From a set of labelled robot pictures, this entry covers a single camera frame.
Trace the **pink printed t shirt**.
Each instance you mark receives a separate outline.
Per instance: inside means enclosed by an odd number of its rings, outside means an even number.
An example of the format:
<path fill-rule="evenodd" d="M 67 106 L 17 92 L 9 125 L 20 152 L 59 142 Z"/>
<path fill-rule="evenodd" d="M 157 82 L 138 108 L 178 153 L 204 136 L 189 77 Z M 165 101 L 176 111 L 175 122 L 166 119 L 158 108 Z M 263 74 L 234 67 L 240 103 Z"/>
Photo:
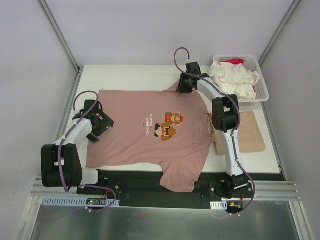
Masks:
<path fill-rule="evenodd" d="M 98 98 L 114 125 L 88 144 L 88 168 L 159 165 L 162 187 L 194 190 L 212 143 L 208 108 L 197 91 L 100 90 Z"/>

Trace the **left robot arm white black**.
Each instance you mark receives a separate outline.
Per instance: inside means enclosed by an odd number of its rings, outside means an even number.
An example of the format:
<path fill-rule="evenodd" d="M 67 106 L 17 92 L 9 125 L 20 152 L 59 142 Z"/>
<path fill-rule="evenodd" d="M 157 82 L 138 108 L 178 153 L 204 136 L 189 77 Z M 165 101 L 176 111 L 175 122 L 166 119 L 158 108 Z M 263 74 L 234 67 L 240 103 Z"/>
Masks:
<path fill-rule="evenodd" d="M 41 148 L 41 180 L 46 188 L 88 185 L 90 191 L 99 195 L 105 191 L 106 183 L 99 178 L 96 169 L 82 167 L 78 150 L 85 140 L 95 144 L 99 136 L 114 126 L 114 121 L 103 112 L 98 100 L 86 100 L 84 109 L 77 113 L 71 127 L 56 142 Z"/>

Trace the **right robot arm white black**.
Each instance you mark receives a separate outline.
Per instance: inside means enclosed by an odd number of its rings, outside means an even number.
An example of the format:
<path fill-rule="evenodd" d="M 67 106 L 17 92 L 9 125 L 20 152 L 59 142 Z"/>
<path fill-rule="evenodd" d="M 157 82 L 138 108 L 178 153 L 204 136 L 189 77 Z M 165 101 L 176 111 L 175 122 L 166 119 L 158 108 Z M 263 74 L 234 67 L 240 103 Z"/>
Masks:
<path fill-rule="evenodd" d="M 201 92 L 211 100 L 211 121 L 224 147 L 225 179 L 214 188 L 214 191 L 222 198 L 237 197 L 242 193 L 243 188 L 248 186 L 249 179 L 242 164 L 239 146 L 238 129 L 241 114 L 238 98 L 234 94 L 227 94 L 220 90 L 204 74 L 181 73 L 176 91 L 181 94 L 189 94 L 193 90 Z"/>

